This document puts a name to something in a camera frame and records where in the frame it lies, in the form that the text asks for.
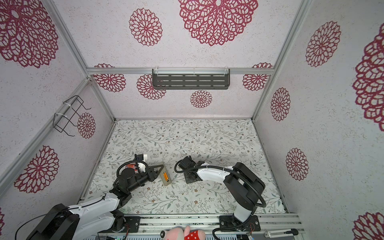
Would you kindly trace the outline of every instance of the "white cable tie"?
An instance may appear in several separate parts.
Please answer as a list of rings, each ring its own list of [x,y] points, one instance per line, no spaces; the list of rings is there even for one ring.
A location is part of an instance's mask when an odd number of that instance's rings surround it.
[[[61,113],[56,113],[57,115],[62,115],[62,116],[64,116],[64,117],[66,117],[66,118],[68,118],[66,115],[64,115],[64,114],[61,114]]]

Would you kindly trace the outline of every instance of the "black cable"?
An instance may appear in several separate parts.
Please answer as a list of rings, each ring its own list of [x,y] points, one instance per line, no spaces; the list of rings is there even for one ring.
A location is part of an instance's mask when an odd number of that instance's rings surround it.
[[[92,204],[96,204],[96,203],[98,203],[98,202],[100,202],[100,201],[102,201],[102,200],[104,200],[104,197],[102,197],[100,200],[98,200],[97,202],[94,202],[94,203],[92,203]],[[73,208],[71,208],[71,209],[64,209],[64,210],[61,210],[61,211],[58,211],[58,212],[49,212],[49,213],[47,213],[47,214],[40,215],[40,216],[38,216],[38,217],[35,217],[35,218],[33,218],[33,219],[31,219],[31,220],[25,222],[23,225],[21,225],[21,226],[16,230],[16,233],[15,233],[15,240],[17,240],[17,233],[18,233],[18,231],[20,230],[20,228],[22,228],[25,224],[29,223],[30,221],[35,220],[35,219],[37,219],[37,218],[39,218],[39,217],[43,217],[43,216],[45,216],[45,215],[49,215],[49,214],[57,214],[57,213],[59,213],[59,212],[65,212],[65,211],[68,211],[68,210],[73,210],[73,209],[78,209],[78,208],[79,208],[79,207],[73,207]]]
[[[243,223],[241,223],[241,224],[239,224],[239,225],[237,225],[237,226],[233,226],[233,227],[224,227],[224,228],[220,228],[220,227],[215,228],[215,229],[212,230],[212,235],[214,236],[214,238],[215,238],[216,240],[221,240],[220,238],[218,238],[218,237],[216,236],[215,232],[217,232],[217,231],[219,231],[219,230],[223,231],[223,230],[237,229],[237,228],[242,227],[242,226],[244,226],[245,224],[247,224],[247,223],[251,220],[251,218],[252,218],[252,215],[249,215],[249,217],[247,218],[247,220],[245,220]]]
[[[141,160],[132,160],[132,161],[125,162],[125,163],[123,163],[123,164],[120,165],[120,167],[119,167],[118,170],[116,171],[116,177],[119,176],[120,170],[121,170],[125,165],[131,164],[131,163],[134,163],[134,162],[139,162],[139,163],[144,164],[145,167],[146,167],[146,171],[148,171],[149,166],[148,166],[148,164],[147,164],[146,162],[141,161]]]
[[[255,206],[256,207],[266,207],[266,202],[264,200],[264,198],[261,196],[261,194],[252,186],[252,184],[245,178],[243,177],[240,173],[236,172],[236,171],[233,171],[231,169],[228,169],[228,168],[225,168],[225,167],[219,167],[219,166],[212,166],[212,165],[208,165],[208,166],[197,166],[197,167],[190,167],[186,170],[181,170],[181,171],[178,171],[176,169],[176,167],[179,165],[179,163],[181,162],[182,160],[178,161],[176,164],[175,164],[175,167],[174,167],[174,170],[176,173],[183,173],[183,172],[188,172],[188,171],[194,171],[194,170],[198,170],[198,169],[202,169],[202,168],[215,168],[215,169],[220,169],[220,170],[224,170],[226,172],[229,172],[229,173],[232,173],[234,174],[236,177],[238,177],[239,179],[241,179],[245,184],[247,184],[252,190],[253,192],[256,194],[256,196],[260,199],[260,201],[262,202],[261,204],[259,203],[256,203]]]

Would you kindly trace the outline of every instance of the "plush toy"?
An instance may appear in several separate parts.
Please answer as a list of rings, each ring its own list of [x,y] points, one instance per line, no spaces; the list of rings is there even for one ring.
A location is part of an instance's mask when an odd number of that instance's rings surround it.
[[[185,227],[185,231],[180,227],[172,228],[169,231],[161,231],[160,237],[163,240],[205,240],[205,232],[202,230],[191,231],[191,227]]]

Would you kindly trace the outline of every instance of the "red flower pattern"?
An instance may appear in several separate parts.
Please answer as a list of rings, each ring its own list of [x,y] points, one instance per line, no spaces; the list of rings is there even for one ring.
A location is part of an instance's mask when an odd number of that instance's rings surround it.
[[[327,62],[337,49],[340,35],[340,26],[337,25],[337,22],[330,21],[319,27],[308,43],[305,54],[307,63],[312,67],[317,67]]]
[[[109,64],[98,64],[96,68],[114,68]],[[93,77],[98,85],[110,92],[120,92],[125,88],[125,78],[123,74],[94,74]]]
[[[153,88],[151,74],[140,76],[137,80],[137,89],[141,95],[152,100],[162,98],[167,92],[166,90],[156,90]]]
[[[133,37],[144,46],[153,46],[160,41],[163,29],[156,15],[148,9],[137,9],[129,19]]]
[[[23,67],[49,65],[55,59],[58,35],[39,0],[1,0],[0,52]]]
[[[96,124],[95,119],[89,113],[80,115],[77,121],[77,130],[83,138],[90,138],[95,133]]]
[[[292,148],[285,160],[289,174],[296,180],[304,180],[308,174],[308,161],[304,153],[297,148]]]
[[[205,108],[212,102],[212,95],[204,90],[198,90],[191,95],[191,103],[197,108]]]
[[[252,21],[257,0],[179,0],[180,17],[191,37],[201,44],[233,41]]]
[[[4,226],[4,214],[1,213],[1,207],[0,207],[0,236],[1,236],[1,230],[3,230]]]
[[[271,100],[271,113],[276,121],[283,120],[291,107],[291,100],[287,89],[279,88],[273,94]]]
[[[43,146],[16,179],[14,186],[21,192],[37,193],[55,179],[58,168],[59,159],[55,151],[49,146]]]
[[[253,68],[272,68],[270,63],[259,63],[253,66]],[[243,76],[243,85],[246,89],[251,91],[257,91],[263,89],[267,82],[269,75],[267,74],[246,74]]]
[[[366,119],[372,119],[384,131],[384,23],[375,39],[364,48],[362,61],[355,70],[355,103],[364,109]]]
[[[353,222],[354,240],[383,240],[384,239],[384,216],[377,212],[359,215]]]

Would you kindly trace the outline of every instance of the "leaf pattern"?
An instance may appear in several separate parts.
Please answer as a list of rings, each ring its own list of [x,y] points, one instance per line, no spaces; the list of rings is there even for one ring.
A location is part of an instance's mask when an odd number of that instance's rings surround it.
[[[257,213],[285,213],[251,120],[121,120],[110,138],[86,199],[112,188],[116,170],[134,154],[148,154],[148,164],[164,162],[172,184],[157,178],[132,192],[120,210],[126,214],[228,214],[236,201],[226,186],[211,181],[186,184],[175,163],[191,155],[217,166],[244,163],[264,183],[266,208]]]

